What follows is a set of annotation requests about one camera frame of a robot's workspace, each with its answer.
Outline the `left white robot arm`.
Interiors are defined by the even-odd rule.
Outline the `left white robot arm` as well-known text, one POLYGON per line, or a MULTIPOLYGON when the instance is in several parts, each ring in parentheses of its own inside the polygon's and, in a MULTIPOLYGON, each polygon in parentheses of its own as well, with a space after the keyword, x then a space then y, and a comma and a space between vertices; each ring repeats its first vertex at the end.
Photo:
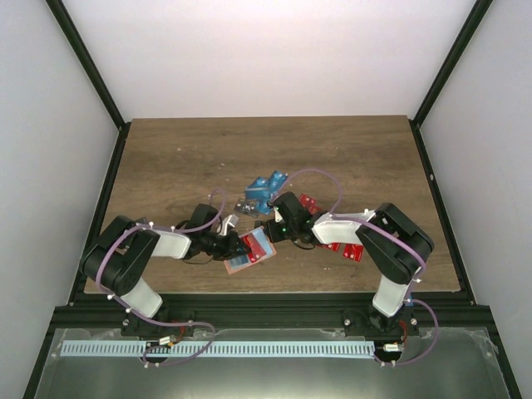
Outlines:
POLYGON ((238 218, 225 219, 208 204, 198 204, 189 219, 170 228, 115 217, 84 250, 79 269, 112 299, 141 315, 140 325, 153 336, 163 334, 170 315, 162 297, 142 278, 152 258, 190 260, 204 253, 214 261, 247 257, 251 248, 234 230, 238 218))

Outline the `red VIP card front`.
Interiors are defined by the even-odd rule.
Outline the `red VIP card front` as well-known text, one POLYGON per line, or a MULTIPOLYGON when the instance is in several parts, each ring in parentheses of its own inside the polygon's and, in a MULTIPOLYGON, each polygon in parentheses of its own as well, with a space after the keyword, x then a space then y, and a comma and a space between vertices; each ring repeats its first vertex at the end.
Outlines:
POLYGON ((249 252, 247 253, 249 262, 254 263, 259 261, 263 256, 266 255, 266 250, 261 245, 259 240, 256 238, 255 234, 252 232, 249 232, 242 236, 242 240, 249 248, 249 252))

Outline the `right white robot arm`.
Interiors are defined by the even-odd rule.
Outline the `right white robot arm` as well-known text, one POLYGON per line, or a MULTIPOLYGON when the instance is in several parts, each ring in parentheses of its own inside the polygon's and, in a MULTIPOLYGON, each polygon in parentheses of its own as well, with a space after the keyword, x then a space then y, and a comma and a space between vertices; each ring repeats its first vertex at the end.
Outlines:
POLYGON ((392 203, 355 214, 311 211, 292 192, 272 204, 275 216, 255 225, 262 227, 271 242, 285 240, 300 244, 362 246, 381 278, 368 322, 375 333, 387 335, 399 324, 399 315, 411 298, 411 286, 426 270, 435 245, 429 235, 392 203))

